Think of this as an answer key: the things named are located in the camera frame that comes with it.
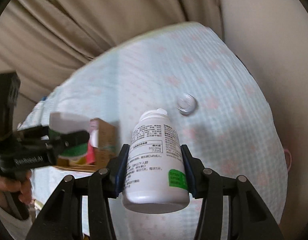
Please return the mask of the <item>person's left hand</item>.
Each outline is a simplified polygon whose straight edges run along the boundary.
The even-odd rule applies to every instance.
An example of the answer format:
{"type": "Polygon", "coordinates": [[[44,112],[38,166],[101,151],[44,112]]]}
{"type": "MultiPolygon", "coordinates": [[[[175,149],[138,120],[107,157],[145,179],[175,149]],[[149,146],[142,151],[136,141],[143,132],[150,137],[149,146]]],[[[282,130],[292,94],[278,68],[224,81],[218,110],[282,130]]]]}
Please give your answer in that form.
{"type": "Polygon", "coordinates": [[[18,180],[12,180],[0,176],[0,207],[3,209],[8,209],[7,199],[5,197],[5,192],[20,192],[18,198],[23,204],[29,204],[32,201],[32,185],[30,178],[32,172],[28,171],[26,173],[26,179],[24,182],[18,180]]]}

